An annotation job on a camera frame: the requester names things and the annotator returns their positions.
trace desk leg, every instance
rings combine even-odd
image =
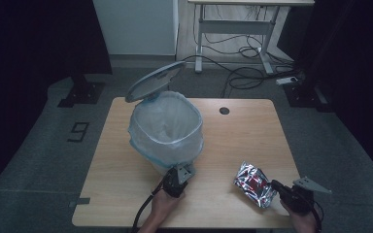
[[[197,55],[195,57],[195,73],[201,73],[202,72],[202,30],[201,30],[201,23],[204,20],[203,14],[204,14],[204,5],[200,5],[199,20],[198,20],[198,45],[196,46],[196,52],[195,52],[195,54]]]
[[[280,11],[280,7],[275,7],[274,15],[271,18],[269,23],[268,32],[266,33],[265,40],[263,41],[262,48],[258,48],[259,57],[261,58],[262,64],[264,66],[265,72],[270,75],[273,74],[274,71],[272,70],[270,59],[266,54],[268,50],[269,41],[271,40],[272,32],[274,31],[275,23],[277,20],[278,12]]]

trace black curtain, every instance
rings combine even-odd
[[[373,160],[373,1],[316,0],[298,63]]]
[[[71,73],[112,74],[91,0],[0,0],[0,173]]]

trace black stand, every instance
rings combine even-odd
[[[83,74],[71,76],[74,86],[66,99],[62,99],[58,108],[72,108],[75,104],[96,104],[104,89],[104,83],[89,83]]]
[[[346,17],[356,0],[349,0],[342,9],[340,16],[330,29],[326,40],[320,46],[312,64],[305,70],[306,79],[299,86],[284,86],[289,104],[292,107],[317,108],[320,112],[332,112],[330,103],[325,99],[319,84],[319,67],[323,66],[323,58],[328,54],[329,47],[340,31]]]

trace power strip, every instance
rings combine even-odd
[[[283,78],[277,80],[277,85],[282,85],[282,84],[288,84],[288,83],[297,83],[298,79],[296,77],[288,77],[288,78]]]

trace white cabinet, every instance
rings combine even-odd
[[[93,0],[109,54],[175,55],[178,0]]]

